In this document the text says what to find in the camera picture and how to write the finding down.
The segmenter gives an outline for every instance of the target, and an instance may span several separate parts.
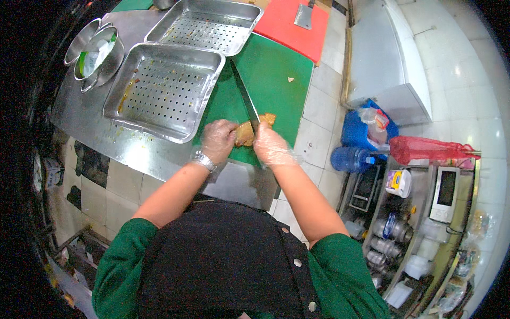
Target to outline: red cutting board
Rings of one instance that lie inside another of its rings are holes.
[[[264,15],[254,31],[301,53],[313,62],[320,60],[328,13],[314,6],[312,29],[307,30],[294,24],[299,4],[308,5],[305,0],[272,0],[264,9]]]

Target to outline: knife blade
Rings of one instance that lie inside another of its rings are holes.
[[[230,65],[232,66],[232,72],[234,73],[234,78],[236,79],[236,84],[239,90],[241,91],[241,96],[243,97],[244,106],[246,107],[246,111],[248,112],[248,117],[251,122],[251,128],[253,129],[253,133],[255,136],[257,135],[257,129],[259,128],[260,118],[257,113],[257,109],[255,105],[253,105],[253,101],[250,98],[250,94],[246,90],[246,86],[244,85],[244,81],[237,70],[237,67],[232,59],[230,59]]]

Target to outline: green shirt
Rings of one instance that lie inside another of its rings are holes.
[[[158,229],[131,219],[120,229],[97,267],[92,306],[99,318],[136,318],[145,248]],[[343,234],[327,236],[308,252],[312,282],[324,318],[388,318],[389,310],[370,278],[361,246]],[[271,314],[248,313],[252,318]]]

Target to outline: green cutting board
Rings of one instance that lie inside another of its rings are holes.
[[[152,0],[122,0],[112,12],[127,10],[145,10],[152,6]]]
[[[313,62],[257,34],[250,35],[243,50],[231,58],[234,59],[258,113],[276,114],[273,129],[290,147],[294,147]],[[217,119],[226,118],[238,124],[248,121],[248,113],[228,59],[211,94],[193,144],[200,144],[203,127]],[[260,165],[252,147],[234,147],[229,157]]]

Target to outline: red mesh bag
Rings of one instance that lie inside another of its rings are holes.
[[[401,165],[408,165],[412,159],[447,160],[474,157],[474,149],[469,144],[441,142],[435,139],[416,136],[396,136],[390,139],[390,155]]]

